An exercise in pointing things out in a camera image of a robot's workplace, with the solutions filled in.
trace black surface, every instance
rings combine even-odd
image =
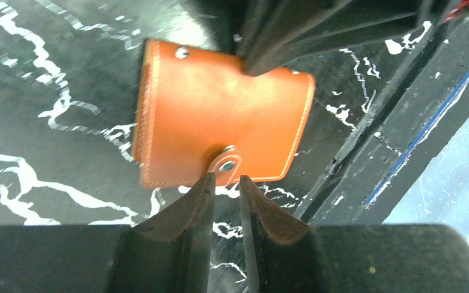
[[[309,207],[314,214],[305,214],[303,211],[302,219],[311,219],[314,223],[341,224],[381,223],[386,218],[413,180],[423,171],[430,156],[425,156],[416,164],[417,171],[406,172],[410,179],[395,177],[394,180],[402,182],[405,188],[390,188],[387,195],[380,195],[368,206],[370,197],[386,184],[386,179],[399,159],[410,154],[412,142],[419,136],[426,123],[440,112],[444,101],[469,71],[469,22],[457,27],[448,40],[454,46],[442,45],[406,91],[401,92],[398,102],[390,109],[385,106],[386,112],[382,114],[384,119],[371,123],[366,130],[367,137],[361,137],[357,147],[346,158],[341,171],[329,177],[321,187],[320,194],[326,201],[317,203],[317,208]],[[469,101],[469,86],[460,102],[453,108],[460,112],[460,118],[453,119],[452,115],[448,118],[454,131],[448,131],[444,137],[436,138],[438,142],[434,146],[432,143],[426,144],[427,148],[431,149],[432,156],[441,150],[469,116],[469,104],[463,109],[459,106],[465,105],[463,101]]]
[[[308,226],[240,185],[249,292],[469,292],[448,226]],[[210,173],[134,228],[0,227],[0,292],[206,292],[213,190]]]
[[[236,53],[258,76],[300,57],[401,37],[424,21],[440,24],[458,3],[253,0]]]
[[[128,230],[0,227],[0,292],[106,292]]]
[[[249,292],[469,292],[469,246],[448,226],[307,226],[240,185]]]
[[[215,176],[208,173],[125,237],[111,292],[206,292]]]
[[[130,151],[141,44],[160,38],[230,52],[240,15],[233,12],[235,16],[228,18],[226,7],[237,7],[240,13],[241,5],[215,1],[205,9],[204,1],[53,1],[9,0],[12,10],[0,6],[0,224],[140,223],[181,196],[175,189],[142,189],[138,166],[118,150],[122,146],[123,154]],[[15,12],[11,22],[3,23]],[[36,48],[24,36],[7,31],[13,23],[36,38]],[[260,186],[269,198],[292,213],[305,204],[307,195],[318,193],[324,172],[338,169],[355,137],[375,118],[374,109],[388,101],[391,93],[383,89],[394,88],[388,82],[398,82],[392,79],[399,68],[409,70],[412,56],[423,50],[434,30],[414,42],[423,32],[407,37],[410,45],[395,40],[409,47],[395,55],[381,42],[288,64],[316,76],[316,94],[286,178]],[[58,130],[47,118],[38,117],[53,109],[61,93],[56,78],[46,85],[36,81],[48,73],[46,63],[36,67],[34,62],[42,48],[49,54],[43,58],[65,73],[72,101],[100,110],[75,104],[56,122],[68,129],[85,128]],[[12,65],[6,58],[17,61]],[[338,108],[337,114],[347,111],[346,123],[355,130],[327,107]],[[213,239],[210,291],[241,292],[245,272],[238,201],[232,198],[236,194],[218,193],[214,227],[221,233],[215,230]]]

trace red wire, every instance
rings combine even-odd
[[[444,23],[449,21],[449,20],[453,20],[457,17],[457,14],[459,13],[459,10],[468,6],[469,5],[469,0],[463,0],[461,1],[461,3],[459,3],[459,5],[457,6],[456,9],[452,10],[448,16],[445,18],[445,20],[443,21]]]
[[[461,9],[465,6],[468,6],[469,5],[469,0],[463,0],[461,1],[461,3],[459,3],[459,5],[457,6],[457,9]]]

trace blue stripe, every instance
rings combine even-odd
[[[393,168],[389,171],[387,178],[384,178],[377,187],[373,190],[371,195],[364,202],[365,205],[369,205],[377,196],[379,190],[384,186],[384,184],[391,180],[393,175],[400,169],[400,166],[405,163],[405,160],[411,155],[412,151],[420,143],[421,139],[425,135],[425,132],[433,127],[434,123],[444,115],[445,109],[456,99],[457,93],[459,93],[465,86],[467,79],[469,79],[469,71],[465,74],[463,79],[459,81],[457,87],[450,93],[449,97],[443,102],[443,104],[438,108],[438,111],[431,117],[431,119],[425,124],[425,127],[420,131],[416,139],[409,145],[407,151],[403,153],[398,161],[396,161]]]

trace black metal frame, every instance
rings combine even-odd
[[[206,292],[214,186],[206,174],[134,228],[0,227],[0,292]],[[469,292],[469,248],[450,227],[310,226],[248,176],[240,192],[249,292]]]
[[[300,57],[400,37],[440,24],[459,0],[250,0],[236,54],[258,76]]]
[[[452,46],[442,43],[445,38]],[[408,57],[388,87],[376,98],[375,108],[366,114],[334,164],[319,177],[305,204],[295,211],[296,217],[305,222],[337,225],[381,223],[423,171],[423,168],[417,168],[405,172],[414,179],[406,178],[403,188],[388,188],[369,205],[369,196],[384,186],[384,181],[397,166],[398,153],[413,151],[412,142],[424,131],[424,125],[440,112],[440,106],[469,71],[469,22],[455,29],[440,27],[420,46],[423,50]],[[436,80],[436,72],[446,74]],[[456,122],[454,118],[458,113],[460,118]],[[462,99],[439,123],[438,128],[443,129],[445,120],[453,121],[453,130],[438,137],[441,143],[426,143],[430,145],[431,153],[438,153],[468,116],[469,86]],[[430,158],[421,160],[426,164]],[[400,176],[397,182],[404,180]]]

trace snap fastener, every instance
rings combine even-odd
[[[235,161],[227,161],[220,166],[219,171],[225,173],[225,172],[231,171],[235,167],[236,167]]]
[[[185,59],[189,57],[189,50],[186,47],[179,47],[175,50],[175,57]]]
[[[222,152],[227,153],[228,151],[236,151],[235,146],[234,145],[228,145],[224,148],[224,150]]]

